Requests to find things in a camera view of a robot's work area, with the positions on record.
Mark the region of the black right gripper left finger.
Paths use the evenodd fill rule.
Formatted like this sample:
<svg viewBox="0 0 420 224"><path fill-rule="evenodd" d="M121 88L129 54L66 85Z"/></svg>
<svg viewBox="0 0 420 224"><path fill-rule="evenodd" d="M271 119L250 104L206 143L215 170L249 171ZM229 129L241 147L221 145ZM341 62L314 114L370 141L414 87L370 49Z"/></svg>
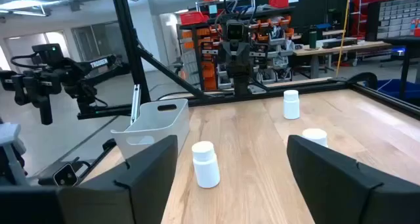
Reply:
<svg viewBox="0 0 420 224"><path fill-rule="evenodd" d="M177 158L169 135L78 186L2 186L0 224L160 224Z"/></svg>

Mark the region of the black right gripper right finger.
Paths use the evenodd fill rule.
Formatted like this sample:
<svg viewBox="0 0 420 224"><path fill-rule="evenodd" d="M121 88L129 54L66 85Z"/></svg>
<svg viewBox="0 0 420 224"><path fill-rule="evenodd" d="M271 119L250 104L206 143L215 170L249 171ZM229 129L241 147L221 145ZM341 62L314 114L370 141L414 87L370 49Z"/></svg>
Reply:
<svg viewBox="0 0 420 224"><path fill-rule="evenodd" d="M420 185L299 135L287 157L315 224L420 224Z"/></svg>

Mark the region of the white plastic basket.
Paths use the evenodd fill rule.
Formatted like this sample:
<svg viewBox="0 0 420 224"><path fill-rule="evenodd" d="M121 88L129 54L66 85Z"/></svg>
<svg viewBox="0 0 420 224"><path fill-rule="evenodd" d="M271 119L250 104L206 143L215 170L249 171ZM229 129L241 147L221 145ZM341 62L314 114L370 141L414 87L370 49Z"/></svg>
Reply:
<svg viewBox="0 0 420 224"><path fill-rule="evenodd" d="M124 131L112 130L122 156L128 159L168 135L177 137L178 151L190 130L187 99L155 101L140 106L139 117Z"/></svg>

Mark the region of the red storage bin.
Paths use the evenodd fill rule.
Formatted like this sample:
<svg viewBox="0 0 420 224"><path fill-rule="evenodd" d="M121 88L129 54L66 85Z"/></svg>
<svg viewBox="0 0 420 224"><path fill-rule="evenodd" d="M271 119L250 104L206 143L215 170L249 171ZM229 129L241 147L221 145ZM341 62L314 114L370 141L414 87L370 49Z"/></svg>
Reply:
<svg viewBox="0 0 420 224"><path fill-rule="evenodd" d="M189 11L180 14L182 25L193 25L207 22L209 17L200 11Z"/></svg>
<svg viewBox="0 0 420 224"><path fill-rule="evenodd" d="M271 7L275 7L277 9L283 9L289 7L289 0L269 0L268 4Z"/></svg>

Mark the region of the small black box device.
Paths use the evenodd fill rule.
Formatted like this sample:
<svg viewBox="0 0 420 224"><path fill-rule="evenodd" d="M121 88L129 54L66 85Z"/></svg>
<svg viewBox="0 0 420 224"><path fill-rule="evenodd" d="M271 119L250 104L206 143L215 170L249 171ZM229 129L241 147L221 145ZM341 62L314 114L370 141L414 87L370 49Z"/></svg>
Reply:
<svg viewBox="0 0 420 224"><path fill-rule="evenodd" d="M91 165L86 161L80 160L79 157L76 157L71 162L55 162L38 175L38 184L41 186L72 187L79 181L76 172L83 166L90 168Z"/></svg>

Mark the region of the black flat case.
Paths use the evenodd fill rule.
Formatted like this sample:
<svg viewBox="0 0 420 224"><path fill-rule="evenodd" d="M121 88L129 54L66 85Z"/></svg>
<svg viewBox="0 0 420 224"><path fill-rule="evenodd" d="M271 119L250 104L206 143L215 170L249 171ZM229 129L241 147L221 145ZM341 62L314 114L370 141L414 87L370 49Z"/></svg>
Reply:
<svg viewBox="0 0 420 224"><path fill-rule="evenodd" d="M316 46L323 49L331 49L335 47L348 46L348 45L357 45L358 39L354 37L345 37L344 39L339 38L331 38L331 39L323 39L317 40Z"/></svg>

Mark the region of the wooden workbench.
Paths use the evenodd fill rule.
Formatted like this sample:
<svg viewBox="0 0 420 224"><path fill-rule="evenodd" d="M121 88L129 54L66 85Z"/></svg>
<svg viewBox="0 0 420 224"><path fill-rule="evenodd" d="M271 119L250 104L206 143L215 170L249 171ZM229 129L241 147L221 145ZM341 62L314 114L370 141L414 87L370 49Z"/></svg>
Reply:
<svg viewBox="0 0 420 224"><path fill-rule="evenodd" d="M310 56L310 79L319 78L319 70L320 70L320 63L319 63L319 56L322 55L333 55L333 54L342 54L351 51L359 51L364 49L380 49L384 47L390 47L391 44L384 43L383 41L362 41L361 43L357 43L356 45L347 45L344 47L334 47L330 49L324 49L322 47L317 49L310 49L308 45L305 45L302 49L294 50L294 56Z"/></svg>

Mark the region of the blue plastic bin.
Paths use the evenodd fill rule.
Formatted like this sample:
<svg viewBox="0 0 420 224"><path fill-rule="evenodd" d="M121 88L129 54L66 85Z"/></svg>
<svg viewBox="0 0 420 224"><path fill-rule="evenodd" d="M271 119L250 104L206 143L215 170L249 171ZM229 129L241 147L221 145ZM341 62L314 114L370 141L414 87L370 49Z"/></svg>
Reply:
<svg viewBox="0 0 420 224"><path fill-rule="evenodd" d="M400 96L401 82L399 79L379 80L377 86L379 92L397 99L405 101L420 100L420 84L407 81L403 97Z"/></svg>

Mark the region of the black wheeled cart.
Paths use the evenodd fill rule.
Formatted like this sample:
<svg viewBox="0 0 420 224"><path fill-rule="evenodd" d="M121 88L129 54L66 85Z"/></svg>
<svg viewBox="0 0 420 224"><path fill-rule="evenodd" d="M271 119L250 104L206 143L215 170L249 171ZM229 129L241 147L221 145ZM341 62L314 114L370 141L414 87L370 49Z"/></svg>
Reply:
<svg viewBox="0 0 420 224"><path fill-rule="evenodd" d="M399 99L406 99L406 83L408 77L408 70L410 67L410 58L414 56L416 51L420 51L420 37L404 36L404 37L389 37L383 39L384 43L391 45L404 46L405 52L402 63L402 72L400 77Z"/></svg>

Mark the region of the glass door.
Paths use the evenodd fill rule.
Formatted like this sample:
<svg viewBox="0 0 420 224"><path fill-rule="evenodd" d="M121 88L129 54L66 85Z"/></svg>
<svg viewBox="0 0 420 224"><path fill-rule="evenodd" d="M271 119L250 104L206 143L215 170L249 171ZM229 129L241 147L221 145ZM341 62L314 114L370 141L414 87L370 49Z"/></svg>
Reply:
<svg viewBox="0 0 420 224"><path fill-rule="evenodd" d="M115 55L123 62L128 62L121 30L116 21L72 28L72 34L82 61Z"/></svg>

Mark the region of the grey small-parts drawer cabinet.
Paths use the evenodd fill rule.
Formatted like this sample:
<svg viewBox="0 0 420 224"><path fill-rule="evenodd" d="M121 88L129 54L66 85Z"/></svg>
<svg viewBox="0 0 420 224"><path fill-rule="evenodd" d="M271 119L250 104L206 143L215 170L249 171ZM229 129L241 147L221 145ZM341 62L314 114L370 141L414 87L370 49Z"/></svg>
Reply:
<svg viewBox="0 0 420 224"><path fill-rule="evenodd" d="M379 5L377 39L414 35L420 0L390 0Z"/></svg>

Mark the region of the ceiling light fixture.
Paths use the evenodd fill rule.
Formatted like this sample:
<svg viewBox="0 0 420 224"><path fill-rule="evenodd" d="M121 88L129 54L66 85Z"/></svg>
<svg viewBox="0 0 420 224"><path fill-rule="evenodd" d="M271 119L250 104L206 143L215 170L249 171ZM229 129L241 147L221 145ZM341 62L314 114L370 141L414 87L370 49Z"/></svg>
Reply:
<svg viewBox="0 0 420 224"><path fill-rule="evenodd" d="M2 7L0 6L0 14L15 14L22 16L39 16L48 17L51 14L47 12L43 5L27 6L27 7Z"/></svg>

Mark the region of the silver metal bracket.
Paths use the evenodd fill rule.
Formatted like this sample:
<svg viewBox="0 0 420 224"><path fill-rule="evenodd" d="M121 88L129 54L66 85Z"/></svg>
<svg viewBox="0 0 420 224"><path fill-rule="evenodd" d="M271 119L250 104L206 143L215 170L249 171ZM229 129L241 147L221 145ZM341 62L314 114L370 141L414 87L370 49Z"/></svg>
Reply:
<svg viewBox="0 0 420 224"><path fill-rule="evenodd" d="M138 118L138 110L140 108L141 84L135 84L133 89L133 98L131 106L131 124L135 123Z"/></svg>

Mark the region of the black aluminium table frame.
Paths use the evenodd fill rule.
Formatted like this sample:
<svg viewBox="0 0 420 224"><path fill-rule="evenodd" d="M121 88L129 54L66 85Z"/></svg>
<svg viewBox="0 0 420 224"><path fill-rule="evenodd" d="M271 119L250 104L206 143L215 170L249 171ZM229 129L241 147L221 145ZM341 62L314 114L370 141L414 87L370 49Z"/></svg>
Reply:
<svg viewBox="0 0 420 224"><path fill-rule="evenodd" d="M249 91L249 94L247 95L235 95L234 90L207 94L190 85L187 81L177 76L174 72L170 71L165 65L149 54L144 47L141 46L140 41L138 40L133 20L131 18L128 0L113 0L113 2L123 43L129 59L129 66L131 67L134 84L141 84L140 106L152 101L148 90L144 68L142 66L142 60L145 60L157 68L161 73L173 80L177 85L186 90L186 92L181 93L169 93L157 101L187 99L188 105L195 107L282 97L284 95L284 91L289 89L296 89L301 94L351 89L420 121L420 107L378 92L378 90L376 90L375 76L372 73L361 73L351 77L350 79L312 79L308 83L295 82L290 85L282 86L262 86L261 88L264 90L262 93L251 93ZM131 116L132 103L122 105L125 108L113 116Z"/></svg>

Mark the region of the grey plastic mount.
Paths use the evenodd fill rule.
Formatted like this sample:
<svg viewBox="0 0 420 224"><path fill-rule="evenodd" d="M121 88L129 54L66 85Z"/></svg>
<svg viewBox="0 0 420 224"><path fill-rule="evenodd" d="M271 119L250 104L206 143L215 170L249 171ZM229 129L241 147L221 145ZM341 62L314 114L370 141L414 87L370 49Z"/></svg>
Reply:
<svg viewBox="0 0 420 224"><path fill-rule="evenodd" d="M18 161L13 150L13 145L18 143L20 125L4 123L0 124L0 147L4 150L7 167L10 169L16 185L28 185L22 165Z"/></svg>

